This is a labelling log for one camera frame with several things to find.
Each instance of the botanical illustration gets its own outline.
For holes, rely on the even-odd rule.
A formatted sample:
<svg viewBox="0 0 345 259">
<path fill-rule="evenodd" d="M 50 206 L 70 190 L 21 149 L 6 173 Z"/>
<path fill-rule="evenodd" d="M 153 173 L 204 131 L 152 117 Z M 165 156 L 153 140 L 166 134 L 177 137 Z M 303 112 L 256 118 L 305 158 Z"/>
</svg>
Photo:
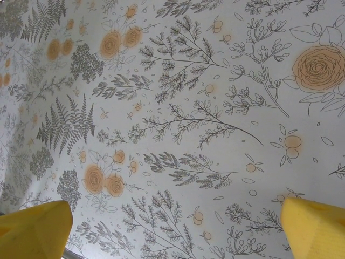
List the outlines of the botanical illustration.
<svg viewBox="0 0 345 259">
<path fill-rule="evenodd" d="M 66 201 L 83 259 L 293 258 L 284 202 L 343 206 L 344 8 L 0 0 L 0 212 Z"/>
<path fill-rule="evenodd" d="M 140 231 L 145 237 L 142 258 L 196 258 L 189 228 L 181 223 L 181 205 L 168 190 L 157 192 L 150 201 L 132 198 L 133 205 L 122 205 L 127 232 Z"/>
<path fill-rule="evenodd" d="M 262 252 L 266 249 L 267 245 L 256 243 L 255 238 L 248 238 L 245 242 L 243 239 L 241 239 L 243 232 L 235 230 L 234 226 L 227 230 L 227 234 L 229 237 L 227 238 L 226 251 L 231 255 L 231 258 L 236 258 L 237 255 L 251 254 L 256 254 L 261 257 L 266 256 Z M 227 253 L 225 253 L 224 248 L 214 246 L 213 248 L 210 248 L 210 251 L 219 258 L 226 258 Z"/>
<path fill-rule="evenodd" d="M 304 6 L 307 4 L 303 15 L 309 16 L 312 13 L 323 10 L 325 3 L 326 0 L 250 0 L 245 7 L 245 11 L 251 15 L 259 15 L 264 12 L 266 16 L 273 16 L 290 11 L 290 9 L 298 9 L 300 4 L 304 4 Z"/>
<path fill-rule="evenodd" d="M 149 164 L 155 173 L 163 173 L 165 169 L 175 170 L 173 174 L 176 186 L 184 186 L 196 182 L 202 189 L 220 189 L 232 184 L 231 174 L 236 172 L 218 172 L 211 169 L 213 161 L 204 155 L 183 154 L 184 157 L 177 159 L 173 154 L 164 152 L 157 157 L 155 154 L 145 156 L 145 163 Z"/>
<path fill-rule="evenodd" d="M 257 65 L 258 71 L 250 70 L 246 72 L 243 65 L 234 65 L 234 70 L 231 70 L 234 77 L 230 78 L 229 81 L 238 80 L 242 76 L 249 77 L 255 83 L 262 85 L 268 95 L 268 99 L 266 100 L 263 96 L 257 93 L 250 95 L 250 89 L 248 87 L 237 91 L 236 87 L 232 85 L 229 87 L 230 93 L 226 94 L 230 101 L 224 102 L 223 106 L 228 108 L 227 113 L 229 115 L 233 113 L 233 110 L 235 110 L 236 113 L 246 115 L 250 108 L 265 106 L 268 108 L 278 108 L 286 117 L 289 117 L 286 111 L 278 103 L 281 79 L 274 79 L 271 77 L 270 69 L 266 66 L 266 62 L 269 59 L 274 59 L 276 62 L 282 62 L 284 58 L 289 56 L 286 49 L 288 49 L 291 44 L 281 43 L 281 39 L 276 39 L 270 49 L 263 45 L 259 48 L 257 44 L 262 43 L 263 40 L 272 35 L 285 32 L 283 27 L 285 26 L 286 21 L 276 23 L 276 21 L 273 20 L 270 23 L 267 23 L 266 26 L 263 26 L 262 22 L 262 19 L 254 20 L 252 18 L 250 23 L 247 24 L 249 30 L 247 33 L 248 39 L 246 40 L 246 43 L 249 43 L 249 51 L 246 51 L 246 44 L 244 42 L 241 42 L 240 44 L 235 43 L 233 45 L 234 47 L 230 47 L 230 50 L 235 52 L 235 55 L 231 56 L 231 58 L 250 58 Z"/>
<path fill-rule="evenodd" d="M 300 100 L 309 108 L 320 103 L 320 111 L 336 111 L 340 117 L 345 111 L 345 49 L 343 32 L 345 16 L 339 16 L 333 24 L 324 28 L 318 24 L 290 29 L 296 39 L 313 44 L 296 59 L 293 75 L 283 81 L 291 88 L 308 93 Z"/>
<path fill-rule="evenodd" d="M 60 25 L 61 16 L 66 16 L 65 0 L 47 0 L 47 4 L 36 0 L 37 10 L 32 8 L 32 18 L 23 28 L 22 38 L 25 40 L 41 41 L 42 37 L 47 40 L 48 35 L 55 23 Z"/>
<path fill-rule="evenodd" d="M 38 150 L 36 154 L 32 155 L 32 162 L 30 162 L 30 171 L 37 177 L 39 181 L 47 169 L 51 168 L 54 164 L 54 159 L 51 157 L 51 154 L 48 149 L 42 147 L 41 150 Z"/>
<path fill-rule="evenodd" d="M 148 90 L 152 91 L 149 87 L 152 81 L 145 76 L 132 75 L 131 78 L 127 78 L 121 74 L 118 77 L 114 77 L 111 81 L 114 86 L 109 87 L 108 83 L 100 82 L 97 88 L 93 89 L 92 95 L 102 96 L 104 99 L 109 99 L 114 95 L 118 100 L 133 100 L 138 96 L 138 91 Z"/>
<path fill-rule="evenodd" d="M 289 193 L 286 195 L 286 197 L 301 198 L 301 195 L 304 195 L 303 193 L 295 193 L 289 188 L 287 188 L 287 190 Z M 284 199 L 285 196 L 279 194 L 277 195 L 276 199 L 272 200 L 272 202 L 280 202 L 282 204 Z M 234 222 L 238 225 L 242 224 L 242 222 L 245 222 L 247 224 L 246 231 L 251 233 L 269 235 L 272 232 L 280 233 L 284 231 L 279 219 L 279 215 L 277 215 L 275 211 L 263 208 L 262 211 L 260 211 L 260 214 L 264 216 L 264 218 L 259 216 L 254 218 L 250 211 L 244 210 L 239 204 L 236 203 L 228 206 L 225 211 L 225 215 L 230 219 L 231 222 Z M 286 251 L 290 250 L 289 246 L 283 246 Z"/>
<path fill-rule="evenodd" d="M 96 212 L 101 214 L 116 212 L 118 208 L 112 206 L 113 199 L 119 198 L 124 191 L 143 190 L 135 184 L 130 185 L 123 180 L 121 168 L 116 167 L 118 163 L 117 155 L 116 153 L 114 156 L 109 156 L 108 153 L 101 155 L 98 152 L 89 150 L 89 157 L 93 164 L 86 168 L 81 182 L 89 192 L 85 196 L 88 200 L 87 204 L 92 208 L 96 208 Z"/>
<path fill-rule="evenodd" d="M 167 0 L 163 7 L 158 9 L 157 17 L 165 17 L 167 15 L 180 16 L 185 14 L 189 9 L 195 13 L 200 13 L 205 10 L 214 10 L 223 4 L 224 0 Z"/>
<path fill-rule="evenodd" d="M 137 143 L 139 140 L 146 137 L 147 131 L 155 131 L 153 139 L 155 140 L 155 142 L 157 142 L 163 140 L 167 131 L 173 130 L 173 126 L 177 125 L 177 129 L 174 130 L 171 135 L 172 140 L 175 143 L 180 144 L 182 135 L 184 133 L 211 124 L 211 127 L 209 127 L 205 131 L 204 135 L 200 135 L 200 141 L 198 145 L 198 148 L 200 149 L 203 148 L 204 144 L 208 145 L 211 142 L 212 138 L 229 138 L 231 133 L 234 133 L 236 131 L 248 135 L 250 138 L 253 138 L 262 145 L 261 141 L 257 139 L 257 137 L 255 137 L 253 134 L 234 125 L 223 122 L 221 120 L 223 110 L 220 110 L 217 105 L 212 107 L 211 104 L 211 101 L 194 101 L 194 110 L 191 111 L 190 114 L 182 110 L 182 105 L 169 104 L 168 107 L 171 110 L 170 114 L 174 116 L 173 119 L 160 122 L 160 118 L 155 116 L 143 118 L 145 127 L 140 128 L 139 124 L 132 126 L 132 128 L 128 131 L 128 137 L 132 142 Z"/>
<path fill-rule="evenodd" d="M 279 138 L 279 143 L 271 142 L 271 145 L 273 147 L 285 150 L 285 154 L 282 156 L 280 161 L 280 166 L 283 166 L 286 161 L 292 164 L 292 160 L 298 158 L 299 151 L 301 151 L 302 140 L 296 133 L 297 129 L 287 132 L 282 124 L 279 126 L 283 137 Z"/>
<path fill-rule="evenodd" d="M 55 149 L 60 143 L 61 155 L 64 147 L 67 145 L 67 155 L 70 154 L 73 145 L 84 139 L 87 142 L 87 134 L 91 132 L 94 135 L 95 126 L 93 125 L 93 104 L 88 111 L 86 108 L 86 97 L 82 107 L 79 109 L 78 104 L 70 96 L 67 96 L 70 103 L 70 111 L 56 98 L 56 110 L 53 105 L 50 106 L 50 118 L 48 112 L 45 113 L 45 123 L 39 128 L 36 138 L 40 139 L 49 148 Z"/>
<path fill-rule="evenodd" d="M 155 95 L 159 104 L 174 98 L 185 88 L 194 88 L 209 67 L 227 67 L 213 60 L 215 51 L 206 38 L 201 38 L 201 34 L 201 23 L 184 16 L 170 28 L 168 36 L 161 32 L 159 36 L 150 38 L 158 53 L 149 45 L 140 48 L 139 53 L 145 57 L 140 64 L 145 71 L 151 70 L 158 62 L 163 67 L 159 85 L 162 91 Z"/>
<path fill-rule="evenodd" d="M 78 192 L 78 189 L 79 180 L 77 171 L 64 171 L 63 175 L 60 177 L 57 193 L 61 196 L 61 199 L 68 201 L 72 211 L 75 210 L 81 198 L 81 193 Z"/>
<path fill-rule="evenodd" d="M 82 74 L 82 79 L 87 83 L 94 81 L 97 75 L 103 73 L 104 61 L 100 61 L 97 53 L 90 54 L 90 47 L 87 43 L 79 45 L 72 55 L 71 72 L 74 80 Z"/>
</svg>

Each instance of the yellow sponge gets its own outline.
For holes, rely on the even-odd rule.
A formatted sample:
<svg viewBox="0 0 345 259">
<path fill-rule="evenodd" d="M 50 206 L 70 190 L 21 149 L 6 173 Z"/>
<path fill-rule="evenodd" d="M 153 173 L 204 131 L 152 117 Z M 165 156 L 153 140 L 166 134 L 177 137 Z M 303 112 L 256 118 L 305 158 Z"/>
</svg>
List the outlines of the yellow sponge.
<svg viewBox="0 0 345 259">
<path fill-rule="evenodd" d="M 287 198 L 281 223 L 295 259 L 345 258 L 345 209 Z"/>
<path fill-rule="evenodd" d="M 72 223 L 66 201 L 0 216 L 0 258 L 61 259 Z"/>
</svg>

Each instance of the sprig drawing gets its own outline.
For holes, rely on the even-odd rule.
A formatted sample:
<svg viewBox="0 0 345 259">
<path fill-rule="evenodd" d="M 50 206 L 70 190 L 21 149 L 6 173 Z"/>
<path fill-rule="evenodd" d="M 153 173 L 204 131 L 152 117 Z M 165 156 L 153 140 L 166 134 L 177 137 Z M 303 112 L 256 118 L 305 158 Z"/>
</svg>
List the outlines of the sprig drawing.
<svg viewBox="0 0 345 259">
<path fill-rule="evenodd" d="M 149 205 L 145 197 L 138 200 L 132 198 L 132 202 L 134 206 L 127 204 L 121 207 L 126 214 L 123 222 L 127 232 L 143 231 L 145 244 L 141 247 L 141 258 L 168 258 L 170 253 L 172 258 L 196 259 L 189 229 L 186 224 L 182 227 L 179 224 L 181 205 L 174 202 L 168 190 L 157 192 Z"/>
<path fill-rule="evenodd" d="M 263 20 L 254 20 L 251 19 L 250 23 L 247 23 L 248 30 L 248 39 L 246 43 L 250 44 L 250 50 L 246 51 L 246 44 L 241 42 L 240 44 L 235 43 L 234 47 L 230 47 L 231 51 L 237 53 L 237 55 L 231 56 L 233 59 L 241 58 L 241 57 L 248 57 L 251 59 L 255 64 L 258 65 L 259 71 L 254 72 L 253 70 L 246 72 L 245 68 L 242 65 L 234 65 L 234 70 L 231 70 L 231 73 L 235 76 L 233 78 L 229 78 L 229 81 L 235 81 L 242 76 L 251 78 L 255 83 L 258 83 L 263 86 L 265 89 L 268 98 L 271 100 L 272 103 L 268 104 L 263 96 L 259 94 L 255 94 L 255 99 L 250 97 L 249 89 L 238 91 L 234 86 L 229 87 L 231 94 L 227 94 L 230 100 L 233 100 L 235 97 L 239 98 L 239 101 L 234 101 L 233 103 L 226 101 L 224 103 L 225 107 L 229 108 L 229 111 L 232 111 L 236 108 L 237 113 L 244 113 L 246 114 L 249 108 L 252 107 L 268 107 L 268 108 L 278 108 L 286 117 L 289 115 L 283 110 L 283 108 L 278 104 L 279 98 L 279 87 L 281 85 L 281 79 L 273 80 L 270 74 L 270 69 L 266 66 L 266 62 L 271 59 L 275 59 L 277 62 L 281 62 L 284 58 L 289 56 L 289 53 L 282 53 L 286 49 L 288 49 L 291 44 L 282 44 L 281 39 L 277 39 L 274 41 L 271 49 L 261 46 L 261 48 L 257 48 L 256 44 L 258 42 L 267 39 L 268 37 L 272 36 L 276 33 L 285 32 L 283 29 L 286 21 L 277 22 L 273 20 L 270 23 L 267 23 L 266 27 L 262 26 Z"/>
<path fill-rule="evenodd" d="M 81 236 L 86 236 L 88 243 L 98 243 L 101 250 L 110 253 L 110 256 L 121 256 L 121 251 L 132 255 L 134 245 L 118 230 L 111 231 L 102 221 L 94 227 L 96 229 L 93 229 L 89 223 L 83 222 L 77 225 L 77 232 L 81 233 Z"/>
<path fill-rule="evenodd" d="M 243 232 L 235 230 L 235 227 L 231 227 L 231 229 L 227 230 L 228 238 L 227 238 L 227 247 L 226 251 L 231 254 L 231 258 L 235 259 L 236 256 L 240 255 L 251 255 L 257 254 L 261 257 L 265 257 L 266 255 L 262 252 L 266 249 L 267 245 L 257 243 L 255 238 L 248 238 L 245 244 L 245 241 L 241 239 Z M 219 259 L 225 259 L 225 251 L 224 248 L 219 248 L 218 246 L 210 247 L 210 251 L 217 255 Z"/>
<path fill-rule="evenodd" d="M 0 181 L 1 199 L 9 201 L 11 205 L 16 206 L 20 202 L 20 197 L 16 195 L 16 189 L 10 183 Z"/>
<path fill-rule="evenodd" d="M 102 129 L 98 132 L 97 139 L 105 143 L 107 147 L 115 147 L 118 143 L 128 143 L 118 130 L 114 130 L 113 135 L 110 135 Z"/>
<path fill-rule="evenodd" d="M 173 177 L 176 186 L 184 186 L 196 182 L 200 184 L 200 188 L 220 189 L 229 186 L 232 183 L 230 175 L 236 172 L 218 172 L 211 167 L 213 161 L 204 155 L 194 156 L 191 154 L 183 154 L 184 157 L 179 160 L 168 152 L 160 154 L 159 157 L 151 153 L 150 155 L 144 154 L 145 163 L 150 165 L 150 168 L 155 173 L 163 173 L 166 168 L 174 170 Z"/>
<path fill-rule="evenodd" d="M 213 60 L 215 51 L 209 41 L 206 38 L 199 40 L 202 33 L 199 22 L 193 23 L 188 16 L 185 16 L 182 21 L 176 21 L 175 25 L 171 27 L 169 36 L 166 37 L 161 32 L 156 38 L 150 38 L 151 43 L 158 47 L 156 51 L 163 57 L 155 54 L 155 50 L 149 45 L 139 50 L 139 53 L 145 57 L 140 62 L 145 71 L 152 69 L 156 62 L 161 62 L 163 67 L 159 80 L 161 83 L 159 88 L 162 91 L 155 96 L 159 104 L 168 98 L 174 98 L 177 92 L 182 92 L 185 87 L 194 88 L 209 67 L 226 67 Z M 177 45 L 181 47 L 178 50 L 179 56 L 186 58 L 176 56 Z"/>
<path fill-rule="evenodd" d="M 61 196 L 61 199 L 68 202 L 72 211 L 76 209 L 78 201 L 81 198 L 78 190 L 79 180 L 77 171 L 64 171 L 63 175 L 60 176 L 60 182 L 56 191 Z"/>
<path fill-rule="evenodd" d="M 118 4 L 118 0 L 104 0 L 104 2 L 105 3 L 102 5 L 102 10 L 105 15 L 107 15 L 109 12 L 112 12 L 112 10 Z"/>
<path fill-rule="evenodd" d="M 50 80 L 50 83 L 46 80 L 39 90 L 30 91 L 27 84 L 21 84 L 18 86 L 14 84 L 9 86 L 10 95 L 15 95 L 17 101 L 31 101 L 34 102 L 36 99 L 46 100 L 46 93 L 51 93 L 54 95 L 55 91 L 61 91 L 63 86 L 71 87 L 73 85 L 72 77 L 62 77 L 59 80 L 56 80 L 56 77 L 53 77 Z"/>
<path fill-rule="evenodd" d="M 90 47 L 87 43 L 79 45 L 72 55 L 71 72 L 74 80 L 77 80 L 80 74 L 86 83 L 90 83 L 96 79 L 96 75 L 100 77 L 103 74 L 104 61 L 100 61 L 97 53 L 90 54 Z"/>
<path fill-rule="evenodd" d="M 38 192 L 35 195 L 33 192 L 30 192 L 29 195 L 25 198 L 25 202 L 18 208 L 18 210 L 34 207 L 43 203 L 51 201 L 51 197 L 42 197 L 42 193 Z"/>
<path fill-rule="evenodd" d="M 200 13 L 205 10 L 214 10 L 224 3 L 224 0 L 200 0 L 198 3 L 193 3 L 192 0 L 179 2 L 179 0 L 167 0 L 164 6 L 157 11 L 157 17 L 164 18 L 167 15 L 178 17 L 185 14 L 189 9 L 194 10 L 194 13 Z"/>
<path fill-rule="evenodd" d="M 236 224 L 241 224 L 242 220 L 249 221 L 249 226 L 246 227 L 247 231 L 250 231 L 251 233 L 255 231 L 256 233 L 264 235 L 269 234 L 271 230 L 276 231 L 276 233 L 283 231 L 279 216 L 274 211 L 264 208 L 260 214 L 265 216 L 265 219 L 262 220 L 260 217 L 256 217 L 254 220 L 251 212 L 244 210 L 239 206 L 239 204 L 228 206 L 225 211 L 225 215 L 230 218 L 230 221 L 235 222 Z"/>
<path fill-rule="evenodd" d="M 284 13 L 284 11 L 289 11 L 292 4 L 297 6 L 302 2 L 310 3 L 307 5 L 307 11 L 303 12 L 307 17 L 312 13 L 323 10 L 326 0 L 250 0 L 246 5 L 245 11 L 251 15 L 258 15 L 262 10 L 267 10 L 265 11 L 265 14 L 267 14 L 266 16 L 272 16 L 273 14 L 281 14 Z"/>
<path fill-rule="evenodd" d="M 118 74 L 118 76 L 119 77 L 114 77 L 114 80 L 112 80 L 114 86 L 109 87 L 107 82 L 100 82 L 97 88 L 93 89 L 92 95 L 102 96 L 104 99 L 109 99 L 115 95 L 118 100 L 127 99 L 130 101 L 137 97 L 137 91 L 152 91 L 149 86 L 153 81 L 145 76 L 140 77 L 134 74 L 129 79 L 121 74 Z"/>
<path fill-rule="evenodd" d="M 338 165 L 338 169 L 331 172 L 329 175 L 335 174 L 339 179 L 345 178 L 345 166 L 342 166 L 341 163 Z"/>
<path fill-rule="evenodd" d="M 66 17 L 65 0 L 47 0 L 47 4 L 36 0 L 37 11 L 32 8 L 32 18 L 30 15 L 27 24 L 22 32 L 22 39 L 40 43 L 42 37 L 47 40 L 48 35 L 57 23 L 60 25 L 60 19 L 63 15 Z"/>
<path fill-rule="evenodd" d="M 87 134 L 91 132 L 94 136 L 96 127 L 93 125 L 93 104 L 87 112 L 85 94 L 81 109 L 78 108 L 78 104 L 70 96 L 68 96 L 68 100 L 70 109 L 56 98 L 56 110 L 53 105 L 50 106 L 50 118 L 46 112 L 45 123 L 42 123 L 42 127 L 39 128 L 36 136 L 46 146 L 49 142 L 49 148 L 53 148 L 54 151 L 60 143 L 60 155 L 66 145 L 67 155 L 69 155 L 74 144 L 81 138 L 86 143 Z"/>
<path fill-rule="evenodd" d="M 155 131 L 153 139 L 157 142 L 163 140 L 167 131 L 172 130 L 173 125 L 177 124 L 177 130 L 173 131 L 172 139 L 175 143 L 180 144 L 184 133 L 199 129 L 202 126 L 214 125 L 214 128 L 207 129 L 204 135 L 200 136 L 201 139 L 198 148 L 202 149 L 204 144 L 208 145 L 212 138 L 217 138 L 219 136 L 229 138 L 230 134 L 235 131 L 245 133 L 262 144 L 260 140 L 251 133 L 220 120 L 223 111 L 220 110 L 218 106 L 211 109 L 211 104 L 211 101 L 197 100 L 194 102 L 194 110 L 190 114 L 182 110 L 182 105 L 170 104 L 170 114 L 174 116 L 172 120 L 164 119 L 164 121 L 161 122 L 159 117 L 146 117 L 143 121 L 145 128 L 140 128 L 139 124 L 132 126 L 131 130 L 128 132 L 129 139 L 133 143 L 137 143 L 146 136 L 147 131 Z"/>
<path fill-rule="evenodd" d="M 37 150 L 36 154 L 32 155 L 32 161 L 30 162 L 30 171 L 36 176 L 39 181 L 46 173 L 48 168 L 51 168 L 54 164 L 54 159 L 48 149 L 42 147 L 41 150 Z"/>
</svg>

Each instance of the leaf drawing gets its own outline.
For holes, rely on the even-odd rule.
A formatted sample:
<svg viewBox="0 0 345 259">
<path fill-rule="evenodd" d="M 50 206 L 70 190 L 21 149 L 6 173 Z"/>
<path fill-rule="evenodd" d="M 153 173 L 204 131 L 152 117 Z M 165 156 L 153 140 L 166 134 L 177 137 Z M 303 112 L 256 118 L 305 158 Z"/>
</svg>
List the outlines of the leaf drawing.
<svg viewBox="0 0 345 259">
<path fill-rule="evenodd" d="M 22 32 L 22 39 L 40 43 L 42 37 L 47 37 L 55 24 L 60 25 L 62 16 L 66 17 L 65 0 L 47 0 L 47 4 L 36 0 L 37 11 L 32 8 L 32 17 L 27 18 L 27 24 Z"/>
<path fill-rule="evenodd" d="M 45 113 L 45 122 L 42 123 L 36 136 L 46 146 L 49 143 L 49 148 L 53 148 L 54 151 L 60 143 L 60 155 L 65 146 L 69 155 L 74 144 L 81 138 L 86 143 L 87 134 L 91 132 L 94 136 L 96 127 L 93 125 L 93 104 L 87 112 L 85 94 L 81 109 L 70 96 L 67 95 L 67 97 L 70 108 L 68 109 L 56 98 L 56 108 L 53 105 L 50 106 L 50 116 L 47 112 Z"/>
<path fill-rule="evenodd" d="M 81 198 L 78 190 L 79 180 L 77 171 L 64 171 L 63 175 L 60 176 L 60 182 L 56 191 L 61 196 L 61 199 L 68 202 L 72 211 L 76 209 L 78 201 Z"/>
<path fill-rule="evenodd" d="M 325 143 L 328 146 L 334 146 L 333 142 L 329 138 L 321 137 L 321 140 L 323 143 Z"/>
</svg>

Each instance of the branch drawing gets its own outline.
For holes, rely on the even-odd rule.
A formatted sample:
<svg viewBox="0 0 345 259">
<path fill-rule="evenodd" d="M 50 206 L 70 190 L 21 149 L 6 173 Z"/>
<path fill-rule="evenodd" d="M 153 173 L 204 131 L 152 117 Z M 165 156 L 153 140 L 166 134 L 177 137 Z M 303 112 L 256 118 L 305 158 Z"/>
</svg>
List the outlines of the branch drawing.
<svg viewBox="0 0 345 259">
<path fill-rule="evenodd" d="M 193 3 L 192 0 L 179 2 L 179 0 L 166 0 L 164 6 L 157 11 L 157 17 L 164 18 L 167 15 L 178 17 L 185 14 L 189 9 L 194 10 L 194 13 L 200 13 L 206 10 L 214 10 L 223 4 L 223 0 L 200 0 L 198 3 Z"/>
<path fill-rule="evenodd" d="M 184 157 L 179 160 L 173 154 L 164 152 L 157 157 L 155 154 L 144 154 L 145 163 L 150 165 L 150 168 L 155 173 L 163 173 L 166 168 L 171 168 L 174 171 L 173 174 L 169 174 L 173 177 L 176 186 L 184 186 L 190 183 L 196 182 L 200 184 L 200 188 L 220 189 L 222 187 L 229 186 L 232 183 L 230 175 L 236 172 L 218 172 L 211 167 L 213 161 L 204 155 L 194 156 L 191 154 L 183 154 Z"/>
<path fill-rule="evenodd" d="M 227 230 L 228 238 L 227 238 L 227 247 L 226 251 L 231 254 L 231 259 L 235 259 L 237 255 L 251 255 L 257 254 L 261 257 L 265 257 L 266 255 L 262 252 L 266 249 L 267 245 L 256 243 L 255 238 L 248 238 L 246 243 L 243 239 L 241 239 L 243 232 L 235 230 L 235 227 L 231 227 L 231 229 Z M 225 259 L 225 251 L 224 248 L 219 248 L 218 246 L 210 247 L 210 251 L 217 255 L 219 259 Z"/>
<path fill-rule="evenodd" d="M 185 87 L 194 88 L 209 67 L 227 68 L 213 60 L 215 51 L 206 38 L 201 40 L 203 47 L 200 47 L 198 40 L 202 32 L 199 22 L 193 23 L 188 16 L 185 16 L 182 21 L 176 21 L 175 25 L 171 27 L 169 36 L 166 37 L 161 32 L 156 38 L 150 38 L 151 43 L 158 47 L 157 52 L 163 57 L 155 54 L 154 49 L 149 45 L 139 50 L 139 53 L 145 57 L 140 62 L 145 71 L 152 69 L 156 62 L 162 64 L 163 73 L 159 80 L 161 83 L 159 88 L 162 91 L 155 96 L 159 104 L 168 98 L 174 98 L 176 93 L 182 92 Z M 176 57 L 177 45 L 181 46 L 178 53 L 186 58 Z"/>
<path fill-rule="evenodd" d="M 36 99 L 43 99 L 46 100 L 46 92 L 50 92 L 54 95 L 55 90 L 61 91 L 62 86 L 71 87 L 73 85 L 73 78 L 72 77 L 62 77 L 59 80 L 55 81 L 56 77 L 54 76 L 50 83 L 46 80 L 43 85 L 40 87 L 39 90 L 36 91 L 29 91 L 27 84 L 21 84 L 18 86 L 14 84 L 13 86 L 9 86 L 10 95 L 15 95 L 17 101 L 31 101 L 32 103 Z"/>
<path fill-rule="evenodd" d="M 160 122 L 159 117 L 146 117 L 143 121 L 146 127 L 140 128 L 139 124 L 132 126 L 131 130 L 128 132 L 129 139 L 133 143 L 138 143 L 139 140 L 146 137 L 147 131 L 155 131 L 156 134 L 153 139 L 157 142 L 163 140 L 167 131 L 172 130 L 173 125 L 177 124 L 177 130 L 172 133 L 172 139 L 175 143 L 180 144 L 184 133 L 211 124 L 215 125 L 215 128 L 207 129 L 204 135 L 200 136 L 201 139 L 198 146 L 200 149 L 203 148 L 204 144 L 208 145 L 212 138 L 217 138 L 219 136 L 229 138 L 230 134 L 235 131 L 251 136 L 262 145 L 261 141 L 251 133 L 220 120 L 223 111 L 220 110 L 218 106 L 215 106 L 213 111 L 210 107 L 211 101 L 197 100 L 194 102 L 194 110 L 190 114 L 187 114 L 182 110 L 182 105 L 177 106 L 170 104 L 169 108 L 171 110 L 171 115 L 174 116 L 172 120 L 164 119 L 163 122 Z"/>
<path fill-rule="evenodd" d="M 345 178 L 345 166 L 342 166 L 341 163 L 338 165 L 338 169 L 331 172 L 329 175 L 335 174 L 339 179 Z"/>
<path fill-rule="evenodd" d="M 235 81 L 242 76 L 251 78 L 255 83 L 258 83 L 263 86 L 265 89 L 269 99 L 272 103 L 266 103 L 266 100 L 259 94 L 255 94 L 255 100 L 249 96 L 249 89 L 239 91 L 234 86 L 229 87 L 231 94 L 227 94 L 230 100 L 238 97 L 240 101 L 234 101 L 233 104 L 229 101 L 224 103 L 225 107 L 229 107 L 229 110 L 232 111 L 233 108 L 237 108 L 237 113 L 246 114 L 251 107 L 262 107 L 266 106 L 268 108 L 278 108 L 286 117 L 289 118 L 289 115 L 283 110 L 283 108 L 278 104 L 279 98 L 279 87 L 281 85 L 281 79 L 273 80 L 270 75 L 270 69 L 265 65 L 265 63 L 270 59 L 275 59 L 278 62 L 284 60 L 284 58 L 289 56 L 289 53 L 281 53 L 288 49 L 291 44 L 287 43 L 282 45 L 281 39 L 277 39 L 274 41 L 271 49 L 268 49 L 265 46 L 261 46 L 261 48 L 257 48 L 256 44 L 261 42 L 264 39 L 272 36 L 275 33 L 282 33 L 285 32 L 283 29 L 286 21 L 277 22 L 275 24 L 275 20 L 270 23 L 267 23 L 266 27 L 262 26 L 263 20 L 254 20 L 251 19 L 250 23 L 247 23 L 248 30 L 248 39 L 246 43 L 251 45 L 250 51 L 246 51 L 245 43 L 241 42 L 240 44 L 235 43 L 234 47 L 230 47 L 231 51 L 238 53 L 238 55 L 234 55 L 231 58 L 241 58 L 241 57 L 248 57 L 255 64 L 260 67 L 258 72 L 254 72 L 253 70 L 246 72 L 245 68 L 242 65 L 234 65 L 234 70 L 231 70 L 231 73 L 235 76 L 234 78 L 229 78 L 229 81 Z"/>
<path fill-rule="evenodd" d="M 121 256 L 121 251 L 132 255 L 134 245 L 118 230 L 110 231 L 102 221 L 94 227 L 96 230 L 93 230 L 89 223 L 83 222 L 81 225 L 77 225 L 77 232 L 81 233 L 81 236 L 85 235 L 88 243 L 98 243 L 101 250 L 110 253 L 110 256 Z"/>
<path fill-rule="evenodd" d="M 291 1 L 280 1 L 280 0 L 250 0 L 245 8 L 245 11 L 251 15 L 258 15 L 262 12 L 263 9 L 267 11 L 266 16 L 272 16 L 273 14 L 282 14 L 284 11 L 289 11 L 292 4 L 296 6 L 302 2 L 309 2 L 307 5 L 307 11 L 303 12 L 304 16 L 309 16 L 312 13 L 324 9 L 324 4 L 326 0 L 291 0 Z"/>
<path fill-rule="evenodd" d="M 168 190 L 157 192 L 149 205 L 145 197 L 138 200 L 132 198 L 132 202 L 134 206 L 127 204 L 121 207 L 126 214 L 123 222 L 127 232 L 138 229 L 143 231 L 145 244 L 141 248 L 142 258 L 168 258 L 170 252 L 172 258 L 196 259 L 189 229 L 186 224 L 182 227 L 179 224 L 182 218 L 181 205 L 174 203 Z"/>
<path fill-rule="evenodd" d="M 128 143 L 118 130 L 114 130 L 113 135 L 101 130 L 97 134 L 97 139 L 99 142 L 105 143 L 107 147 L 114 147 L 118 143 Z"/>
<path fill-rule="evenodd" d="M 118 76 L 119 77 L 114 77 L 114 80 L 112 80 L 115 86 L 109 87 L 108 83 L 100 82 L 97 88 L 93 89 L 92 95 L 101 95 L 104 99 L 109 99 L 116 95 L 118 100 L 127 99 L 130 101 L 137 97 L 137 91 L 139 90 L 152 91 L 149 86 L 153 81 L 144 76 L 139 77 L 134 74 L 129 79 L 121 74 L 118 74 Z"/>
</svg>

